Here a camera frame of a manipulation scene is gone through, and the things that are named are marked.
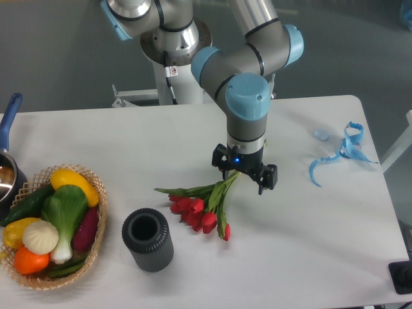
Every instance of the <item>blue pan handle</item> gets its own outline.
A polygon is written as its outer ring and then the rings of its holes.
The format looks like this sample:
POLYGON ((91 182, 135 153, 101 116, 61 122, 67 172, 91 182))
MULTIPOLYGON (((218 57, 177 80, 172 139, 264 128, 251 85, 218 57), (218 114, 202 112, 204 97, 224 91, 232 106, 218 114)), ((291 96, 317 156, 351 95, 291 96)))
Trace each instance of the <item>blue pan handle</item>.
POLYGON ((0 151, 8 151, 8 135, 10 128, 12 127, 13 120, 17 111, 19 110, 20 103, 23 96, 20 93, 14 93, 10 102, 7 105, 6 112, 0 122, 0 151))

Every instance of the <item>woven basket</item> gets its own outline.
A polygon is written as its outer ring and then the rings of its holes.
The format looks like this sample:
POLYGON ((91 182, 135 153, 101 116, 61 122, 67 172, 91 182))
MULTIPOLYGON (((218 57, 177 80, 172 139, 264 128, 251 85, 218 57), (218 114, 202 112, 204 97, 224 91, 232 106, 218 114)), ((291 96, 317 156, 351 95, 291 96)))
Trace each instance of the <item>woven basket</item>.
MULTIPOLYGON (((99 195, 98 207, 98 229, 96 233, 95 242, 88 252, 88 256, 84 262, 84 266, 78 270, 76 273, 60 279, 50 279, 42 272, 34 275, 23 276, 19 274, 14 268, 14 254, 16 253, 15 249, 1 245, 0 247, 0 258, 2 264, 5 266, 7 274, 21 286, 27 286, 35 290, 51 290, 54 288, 59 288, 64 285, 68 285, 82 274, 84 274, 87 269, 89 269, 92 262, 97 256, 97 252, 102 244, 103 233, 106 226, 106 219, 108 215, 108 204, 106 199, 106 190, 100 181, 100 178, 96 176, 92 171, 87 170, 85 167, 79 165, 66 165, 49 167, 46 170, 42 170, 40 174, 35 174, 33 179, 30 179, 29 182, 24 183, 23 188, 19 190, 19 194, 15 197, 12 207, 16 205, 20 200, 24 199, 27 195, 32 193, 37 188, 50 182, 50 176, 53 172, 59 168, 72 169, 73 171, 78 172, 83 177, 85 177, 93 186, 96 188, 99 195)), ((84 252, 73 251, 73 257, 84 255, 84 252)))

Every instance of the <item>blue plastic piece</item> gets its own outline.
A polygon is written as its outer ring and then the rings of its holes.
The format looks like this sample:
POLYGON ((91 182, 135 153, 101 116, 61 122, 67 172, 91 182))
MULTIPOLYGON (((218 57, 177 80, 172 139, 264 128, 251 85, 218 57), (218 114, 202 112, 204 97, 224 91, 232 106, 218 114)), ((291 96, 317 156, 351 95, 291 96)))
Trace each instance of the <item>blue plastic piece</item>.
POLYGON ((8 135, 22 99, 23 96, 20 93, 14 93, 7 105, 5 114, 0 122, 0 150, 8 151, 8 135))
POLYGON ((265 78, 253 73, 241 73, 229 81, 226 88, 229 109, 243 120, 263 118, 270 107, 270 88, 265 78))
POLYGON ((191 71, 194 76, 194 79, 196 79, 199 85, 200 85, 200 75, 201 75, 201 71, 203 67, 205 66, 206 62, 211 57, 211 55, 213 55, 216 52, 220 52, 220 49, 214 46, 209 46, 209 47, 202 48, 194 56, 192 60, 191 71))
POLYGON ((289 59, 285 65, 288 66, 289 64, 295 62, 302 56, 304 50, 304 43, 301 32, 294 25, 285 24, 283 26, 286 28, 286 30, 288 30, 290 38, 289 59))
POLYGON ((317 129, 314 131, 314 137, 322 142, 325 142, 329 139, 329 132, 327 132, 327 130, 317 129))
POLYGON ((359 161, 365 161, 369 163, 378 163, 378 162, 372 162, 366 156, 363 154, 361 150, 359 150, 356 146, 359 146, 359 143, 363 139, 363 126, 361 124, 356 124, 354 122, 349 122, 344 130, 345 138, 342 140, 341 144, 341 150, 336 150, 334 156, 329 156, 328 158, 322 157, 319 159, 314 160, 310 166, 309 166, 309 177, 311 181, 317 185, 318 187, 322 187, 319 185, 319 183, 315 180, 314 176, 314 170, 316 165, 319 163, 330 163, 333 161, 338 160, 341 156, 346 159, 354 159, 354 160, 359 160, 359 161), (354 134, 354 135, 349 135, 348 129, 349 127, 354 128, 359 131, 359 133, 354 134))
POLYGON ((130 35, 128 35, 126 33, 126 31, 124 31, 124 29, 119 25, 119 23, 117 22, 115 16, 113 16, 113 14, 110 12, 109 5, 106 3, 105 0, 100 2, 100 6, 102 7, 103 12, 108 17, 111 25, 115 29, 119 39, 122 40, 122 41, 130 40, 132 37, 130 35))

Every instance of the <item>purple sweet potato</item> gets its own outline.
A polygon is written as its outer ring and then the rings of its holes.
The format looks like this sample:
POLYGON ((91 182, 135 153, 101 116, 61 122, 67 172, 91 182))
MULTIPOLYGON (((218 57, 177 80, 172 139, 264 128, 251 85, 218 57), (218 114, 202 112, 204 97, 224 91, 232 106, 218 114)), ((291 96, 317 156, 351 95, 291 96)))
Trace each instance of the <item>purple sweet potato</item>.
POLYGON ((90 249, 96 237, 97 225, 97 209, 96 207, 89 208, 73 237, 73 248, 75 250, 86 251, 90 249))

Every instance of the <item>black cylindrical vase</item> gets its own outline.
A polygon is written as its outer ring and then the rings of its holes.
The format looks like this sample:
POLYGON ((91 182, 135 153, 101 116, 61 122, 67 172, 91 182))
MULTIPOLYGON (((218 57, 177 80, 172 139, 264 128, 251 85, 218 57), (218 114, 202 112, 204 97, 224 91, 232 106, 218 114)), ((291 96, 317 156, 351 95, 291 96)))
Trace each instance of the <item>black cylindrical vase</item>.
POLYGON ((132 212, 123 223, 122 237, 136 264, 146 272, 162 270, 173 258, 169 224, 155 209, 132 212))

